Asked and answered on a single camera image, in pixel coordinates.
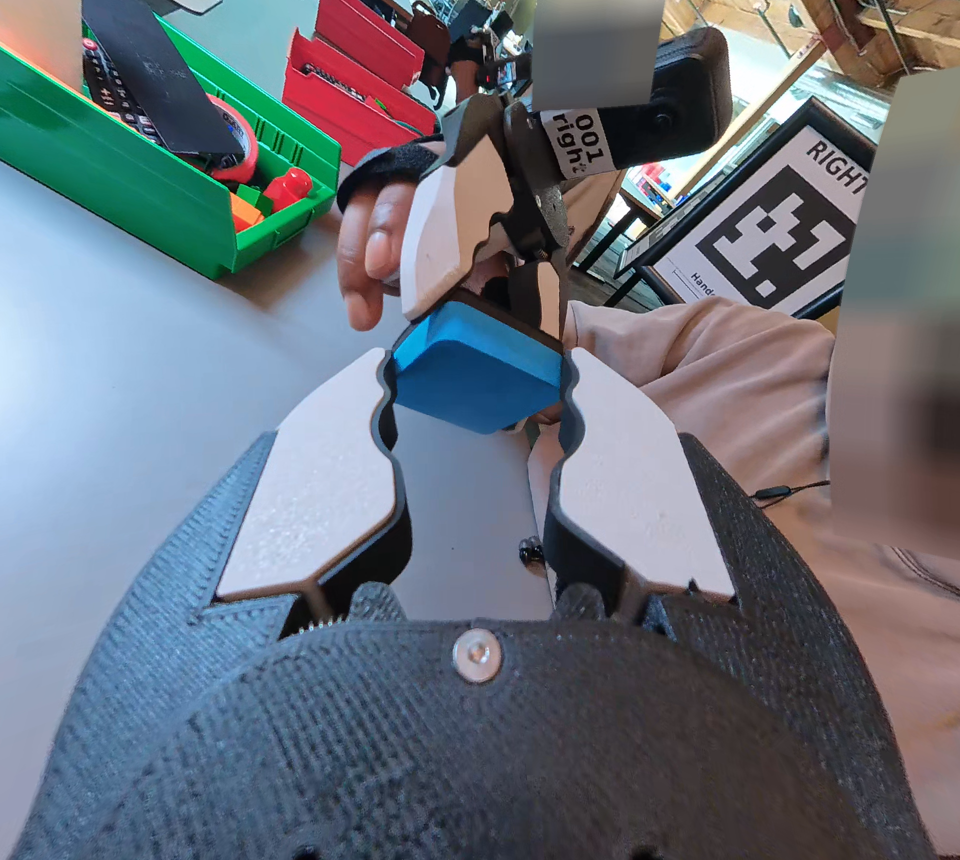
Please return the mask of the red tape roll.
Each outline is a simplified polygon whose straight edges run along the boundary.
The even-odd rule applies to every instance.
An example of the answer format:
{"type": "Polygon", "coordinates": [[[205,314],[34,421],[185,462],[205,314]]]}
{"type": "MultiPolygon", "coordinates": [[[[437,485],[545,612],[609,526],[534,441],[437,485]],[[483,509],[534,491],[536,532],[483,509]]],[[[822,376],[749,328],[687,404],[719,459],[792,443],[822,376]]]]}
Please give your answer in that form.
{"type": "Polygon", "coordinates": [[[241,152],[214,157],[203,170],[213,180],[226,185],[248,184],[258,165],[259,146],[256,132],[247,119],[225,100],[210,93],[207,93],[207,98],[219,111],[241,152]]]}

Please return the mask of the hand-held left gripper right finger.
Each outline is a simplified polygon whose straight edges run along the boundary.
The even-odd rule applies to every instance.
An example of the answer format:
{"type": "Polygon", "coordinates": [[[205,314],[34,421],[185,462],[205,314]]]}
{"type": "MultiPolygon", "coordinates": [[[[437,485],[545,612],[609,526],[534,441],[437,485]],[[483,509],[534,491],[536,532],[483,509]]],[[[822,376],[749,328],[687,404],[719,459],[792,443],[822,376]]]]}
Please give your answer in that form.
{"type": "Polygon", "coordinates": [[[593,353],[563,360],[558,443],[543,551],[565,588],[605,614],[639,614],[654,594],[736,596],[681,438],[644,392],[593,353]]]}

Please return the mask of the black remote control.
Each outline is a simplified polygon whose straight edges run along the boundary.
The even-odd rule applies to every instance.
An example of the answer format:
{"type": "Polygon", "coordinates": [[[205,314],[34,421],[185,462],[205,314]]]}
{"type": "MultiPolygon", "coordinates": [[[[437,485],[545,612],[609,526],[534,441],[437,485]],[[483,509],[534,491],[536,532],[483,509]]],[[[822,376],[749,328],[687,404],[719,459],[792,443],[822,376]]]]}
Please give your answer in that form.
{"type": "Polygon", "coordinates": [[[114,119],[164,149],[161,134],[126,86],[103,47],[87,36],[81,39],[81,48],[84,84],[91,101],[114,119]]]}

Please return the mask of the red toy figure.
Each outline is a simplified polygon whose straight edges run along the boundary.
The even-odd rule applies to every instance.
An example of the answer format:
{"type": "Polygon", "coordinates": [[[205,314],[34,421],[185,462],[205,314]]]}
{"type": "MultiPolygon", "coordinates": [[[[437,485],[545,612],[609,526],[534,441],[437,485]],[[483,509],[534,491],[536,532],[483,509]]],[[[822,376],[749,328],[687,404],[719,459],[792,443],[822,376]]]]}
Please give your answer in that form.
{"type": "Polygon", "coordinates": [[[313,190],[313,181],[309,173],[297,167],[291,167],[282,175],[272,179],[263,191],[270,202],[270,213],[278,213],[307,198],[313,190]]]}

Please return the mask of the framed marker sign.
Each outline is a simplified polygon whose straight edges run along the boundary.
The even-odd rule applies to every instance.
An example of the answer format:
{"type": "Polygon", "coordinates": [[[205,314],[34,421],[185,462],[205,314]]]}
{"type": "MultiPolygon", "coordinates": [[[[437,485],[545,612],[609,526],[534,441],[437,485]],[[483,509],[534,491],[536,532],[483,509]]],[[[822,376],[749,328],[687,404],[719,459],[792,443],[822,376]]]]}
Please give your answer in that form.
{"type": "Polygon", "coordinates": [[[721,298],[798,319],[838,306],[876,144],[808,98],[745,161],[617,260],[664,304],[721,298]]]}

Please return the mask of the red plastic bin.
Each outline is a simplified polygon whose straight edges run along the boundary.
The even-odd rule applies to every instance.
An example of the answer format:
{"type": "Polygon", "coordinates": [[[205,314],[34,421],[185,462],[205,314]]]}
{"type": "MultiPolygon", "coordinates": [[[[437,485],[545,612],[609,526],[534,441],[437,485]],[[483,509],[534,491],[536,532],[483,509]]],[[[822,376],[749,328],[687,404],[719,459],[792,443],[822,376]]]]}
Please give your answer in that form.
{"type": "Polygon", "coordinates": [[[321,39],[295,29],[282,102],[341,147],[342,162],[356,165],[374,150],[401,146],[435,133],[435,113],[402,89],[321,39]]]}
{"type": "Polygon", "coordinates": [[[420,79],[425,51],[361,0],[318,0],[315,37],[396,89],[420,79]]]}

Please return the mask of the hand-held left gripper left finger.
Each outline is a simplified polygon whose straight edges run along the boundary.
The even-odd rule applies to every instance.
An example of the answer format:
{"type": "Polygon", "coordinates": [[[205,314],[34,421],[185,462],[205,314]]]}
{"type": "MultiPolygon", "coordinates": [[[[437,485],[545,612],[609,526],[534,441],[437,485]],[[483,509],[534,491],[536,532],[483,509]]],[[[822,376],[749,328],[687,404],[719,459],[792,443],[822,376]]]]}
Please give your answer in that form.
{"type": "Polygon", "coordinates": [[[217,587],[225,602],[292,593],[349,604],[366,582],[390,585],[413,530],[393,454],[392,357],[368,350],[278,425],[217,587]]]}

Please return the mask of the person's right hand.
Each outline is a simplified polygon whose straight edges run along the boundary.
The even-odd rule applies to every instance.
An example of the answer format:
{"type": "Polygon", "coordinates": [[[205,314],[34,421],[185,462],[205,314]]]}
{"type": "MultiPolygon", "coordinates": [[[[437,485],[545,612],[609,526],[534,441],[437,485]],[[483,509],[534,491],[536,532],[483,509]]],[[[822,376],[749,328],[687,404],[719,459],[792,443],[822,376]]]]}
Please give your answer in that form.
{"type": "Polygon", "coordinates": [[[375,328],[386,296],[399,294],[402,243],[417,186],[402,180],[357,190],[342,212],[339,290],[349,325],[375,328]]]}

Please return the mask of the blue black foam block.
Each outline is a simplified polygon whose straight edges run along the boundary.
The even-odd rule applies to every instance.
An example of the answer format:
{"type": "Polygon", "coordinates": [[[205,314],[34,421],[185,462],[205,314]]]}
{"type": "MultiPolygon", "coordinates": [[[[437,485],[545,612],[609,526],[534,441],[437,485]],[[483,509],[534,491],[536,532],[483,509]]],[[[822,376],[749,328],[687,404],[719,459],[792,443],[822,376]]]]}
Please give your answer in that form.
{"type": "Polygon", "coordinates": [[[455,290],[396,340],[395,402],[478,434],[515,427],[560,398],[562,341],[455,290]]]}

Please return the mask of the black flat pad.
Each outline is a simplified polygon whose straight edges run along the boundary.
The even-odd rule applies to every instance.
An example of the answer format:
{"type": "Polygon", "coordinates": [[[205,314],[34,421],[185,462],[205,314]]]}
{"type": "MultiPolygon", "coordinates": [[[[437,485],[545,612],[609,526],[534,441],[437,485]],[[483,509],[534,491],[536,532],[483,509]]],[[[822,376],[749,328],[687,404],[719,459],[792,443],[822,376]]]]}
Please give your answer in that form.
{"type": "Polygon", "coordinates": [[[169,152],[204,158],[243,153],[149,5],[81,0],[81,16],[169,152]]]}

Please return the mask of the person's beige sweatshirt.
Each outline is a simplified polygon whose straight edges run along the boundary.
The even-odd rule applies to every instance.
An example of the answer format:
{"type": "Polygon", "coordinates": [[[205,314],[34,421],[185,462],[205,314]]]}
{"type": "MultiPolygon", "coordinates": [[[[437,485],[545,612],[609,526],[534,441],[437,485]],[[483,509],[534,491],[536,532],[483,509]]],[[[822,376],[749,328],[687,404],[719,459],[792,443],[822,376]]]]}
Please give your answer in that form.
{"type": "Polygon", "coordinates": [[[958,537],[930,514],[893,506],[867,525],[876,540],[832,531],[826,487],[774,506],[769,517],[794,544],[839,609],[888,711],[918,809],[938,854],[958,857],[958,537]]]}

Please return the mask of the orange plastic bar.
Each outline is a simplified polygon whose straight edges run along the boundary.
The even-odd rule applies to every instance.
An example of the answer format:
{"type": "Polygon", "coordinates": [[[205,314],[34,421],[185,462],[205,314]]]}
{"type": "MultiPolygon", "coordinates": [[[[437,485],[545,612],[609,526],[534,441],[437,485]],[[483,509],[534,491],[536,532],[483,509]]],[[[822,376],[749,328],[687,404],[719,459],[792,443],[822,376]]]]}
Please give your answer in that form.
{"type": "Polygon", "coordinates": [[[80,92],[2,50],[2,161],[126,230],[167,230],[230,214],[236,232],[264,215],[238,187],[205,173],[212,158],[177,155],[80,92]]]}

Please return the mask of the green plastic bin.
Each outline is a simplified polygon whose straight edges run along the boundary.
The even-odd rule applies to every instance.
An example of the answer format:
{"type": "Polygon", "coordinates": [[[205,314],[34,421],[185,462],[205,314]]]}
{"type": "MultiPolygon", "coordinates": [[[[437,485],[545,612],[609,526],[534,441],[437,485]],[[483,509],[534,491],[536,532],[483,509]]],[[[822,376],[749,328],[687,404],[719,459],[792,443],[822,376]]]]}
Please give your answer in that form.
{"type": "Polygon", "coordinates": [[[251,266],[328,211],[341,146],[219,56],[163,19],[199,86],[249,125],[258,145],[253,185],[292,168],[311,189],[292,205],[237,230],[236,208],[254,206],[117,121],[2,46],[2,161],[162,254],[216,280],[251,266]]]}

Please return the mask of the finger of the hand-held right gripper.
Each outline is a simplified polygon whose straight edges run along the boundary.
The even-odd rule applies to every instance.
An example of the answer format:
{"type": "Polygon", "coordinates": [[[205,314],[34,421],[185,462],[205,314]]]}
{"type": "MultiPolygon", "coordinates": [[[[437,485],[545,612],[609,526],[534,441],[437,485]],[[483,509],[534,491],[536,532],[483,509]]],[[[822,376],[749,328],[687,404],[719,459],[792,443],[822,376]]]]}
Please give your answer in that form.
{"type": "Polygon", "coordinates": [[[565,326],[565,296],[558,269],[549,260],[515,266],[508,274],[511,316],[522,325],[562,344],[565,326]]]}
{"type": "Polygon", "coordinates": [[[507,171],[489,136],[458,166],[439,166],[418,183],[399,264],[402,314],[409,323],[469,276],[494,218],[513,206],[507,171]]]}

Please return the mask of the person's right forearm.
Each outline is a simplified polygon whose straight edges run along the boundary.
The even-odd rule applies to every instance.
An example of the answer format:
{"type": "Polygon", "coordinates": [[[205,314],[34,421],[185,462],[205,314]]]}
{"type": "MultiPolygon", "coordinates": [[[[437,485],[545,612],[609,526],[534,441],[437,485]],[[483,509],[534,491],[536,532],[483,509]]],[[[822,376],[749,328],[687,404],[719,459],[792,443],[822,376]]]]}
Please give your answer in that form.
{"type": "Polygon", "coordinates": [[[638,387],[746,494],[827,480],[835,339],[819,322],[722,298],[645,314],[571,301],[563,339],[638,387]]]}

